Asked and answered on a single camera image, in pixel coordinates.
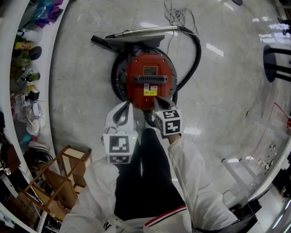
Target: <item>shelf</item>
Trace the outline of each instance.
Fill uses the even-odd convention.
[[[34,43],[35,46],[40,46],[42,48],[42,53],[38,59],[32,61],[31,63],[32,66],[36,67],[38,72],[40,73],[40,79],[34,82],[34,86],[40,92],[39,105],[46,121],[45,127],[41,131],[38,139],[40,142],[44,142],[50,146],[50,155],[53,158],[55,157],[55,151],[50,131],[49,114],[50,64],[55,44],[55,38],[68,3],[69,0],[64,0],[62,5],[58,6],[59,8],[63,9],[63,12],[54,24],[50,23],[50,25],[45,25],[44,28],[34,28],[35,31],[39,31],[42,33],[41,41],[39,43]],[[54,172],[60,174],[60,169],[57,162],[54,162],[54,164],[51,166],[51,169],[54,170]]]
[[[1,8],[0,17],[0,111],[4,113],[4,133],[11,144],[14,145],[18,158],[21,162],[20,169],[27,181],[31,181],[32,175],[23,158],[18,139],[16,136],[10,107],[10,63],[15,35],[19,27],[22,15],[30,0],[10,0]]]

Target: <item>bottle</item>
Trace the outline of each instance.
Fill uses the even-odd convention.
[[[35,86],[34,85],[28,86],[27,87],[27,93],[30,93],[30,91],[32,91],[33,89],[35,89]]]
[[[33,30],[27,30],[24,28],[19,28],[16,34],[21,36],[24,39],[27,39],[28,41],[36,41],[36,42],[39,42],[40,37],[41,37],[41,33],[37,31],[33,31]]]
[[[16,58],[16,64],[21,67],[27,67],[30,64],[29,52],[24,50],[21,51],[21,54]]]
[[[25,79],[32,73],[33,73],[32,69],[26,69],[20,76],[20,78],[16,81],[17,85],[21,86]]]
[[[21,78],[23,81],[33,82],[40,79],[40,73],[29,74],[26,78]]]
[[[31,50],[31,49],[33,49],[33,43],[16,42],[14,49],[15,50]]]

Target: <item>person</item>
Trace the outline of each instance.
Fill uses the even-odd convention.
[[[85,189],[66,215],[61,233],[214,231],[237,218],[222,203],[196,146],[180,135],[167,137],[169,158],[183,191],[172,183],[167,155],[156,131],[143,131],[129,164],[105,159],[87,168]]]

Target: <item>vacuum label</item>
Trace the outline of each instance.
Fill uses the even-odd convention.
[[[144,84],[144,91],[148,91],[149,90],[149,84],[148,83],[145,83]]]
[[[156,66],[144,66],[144,75],[157,75],[158,67]]]
[[[157,96],[157,90],[154,91],[144,91],[144,96]]]

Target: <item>black pants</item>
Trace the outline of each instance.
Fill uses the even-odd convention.
[[[284,24],[288,24],[289,26],[291,26],[291,20],[282,20],[282,22]]]
[[[172,183],[167,155],[153,129],[144,130],[131,163],[116,166],[120,175],[114,214],[122,220],[156,217],[185,205]]]

